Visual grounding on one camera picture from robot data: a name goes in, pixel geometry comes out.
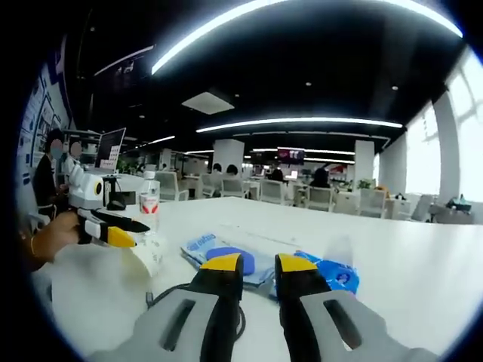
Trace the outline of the person's left hand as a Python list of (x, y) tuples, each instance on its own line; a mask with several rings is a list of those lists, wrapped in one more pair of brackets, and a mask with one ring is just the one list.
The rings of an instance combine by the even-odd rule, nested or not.
[(77, 213), (61, 213), (31, 238), (29, 245), (32, 255), (42, 262), (53, 262), (65, 246), (79, 242), (79, 226)]

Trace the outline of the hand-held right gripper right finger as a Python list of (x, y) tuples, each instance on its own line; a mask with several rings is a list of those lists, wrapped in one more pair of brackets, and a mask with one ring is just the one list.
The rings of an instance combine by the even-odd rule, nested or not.
[(437, 361), (393, 339), (385, 320), (344, 290), (332, 290), (315, 264), (275, 256), (280, 324), (292, 361)]

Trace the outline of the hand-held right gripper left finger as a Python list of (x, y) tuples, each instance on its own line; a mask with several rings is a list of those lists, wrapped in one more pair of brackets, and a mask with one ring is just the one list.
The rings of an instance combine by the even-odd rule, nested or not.
[(156, 298), (120, 346), (92, 361), (229, 361), (242, 323), (240, 253), (203, 264), (189, 284)]

